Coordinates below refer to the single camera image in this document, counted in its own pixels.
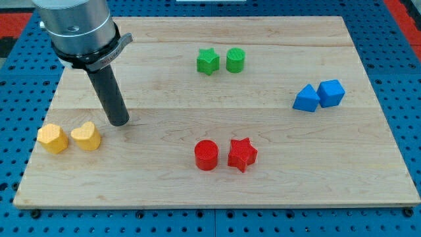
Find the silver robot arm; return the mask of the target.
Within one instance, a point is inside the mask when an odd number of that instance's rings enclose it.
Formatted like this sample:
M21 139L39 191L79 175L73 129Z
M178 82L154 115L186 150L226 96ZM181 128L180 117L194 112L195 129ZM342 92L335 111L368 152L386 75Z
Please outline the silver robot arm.
M95 73L109 66L133 41L121 35L106 0L33 0L40 27L68 68Z

